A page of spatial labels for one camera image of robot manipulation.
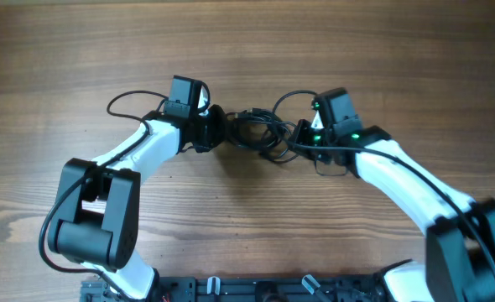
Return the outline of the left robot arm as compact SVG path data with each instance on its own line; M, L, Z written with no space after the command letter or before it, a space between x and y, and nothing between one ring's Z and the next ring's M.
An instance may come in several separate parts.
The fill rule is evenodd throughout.
M97 275L123 301L163 301L157 269L135 250L141 186L175 155L217 147L226 117L205 82L176 75L169 95L136 120L136 132L113 150L64 165L39 255L58 272Z

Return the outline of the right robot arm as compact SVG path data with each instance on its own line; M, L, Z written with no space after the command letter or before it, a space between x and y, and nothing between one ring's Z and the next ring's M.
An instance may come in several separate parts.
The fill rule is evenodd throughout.
M381 274L392 301L495 301L495 200L479 202L411 159L387 132L366 128L344 88L314 93L312 121L287 144L381 190L425 236L425 261Z

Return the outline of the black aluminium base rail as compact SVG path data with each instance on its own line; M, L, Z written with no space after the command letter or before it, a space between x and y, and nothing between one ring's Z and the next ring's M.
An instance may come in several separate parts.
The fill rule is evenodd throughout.
M271 279L277 290L291 302L361 302L388 301L389 296L382 284L370 275L341 275L334 278L319 278L320 285L311 293L301 279ZM219 292L211 294L206 279L193 277L163 277L160 279L163 301L204 302L204 301L254 301L256 285L261 279L222 279ZM119 294L113 293L109 285L100 279L89 279L81 283L81 301L120 301Z

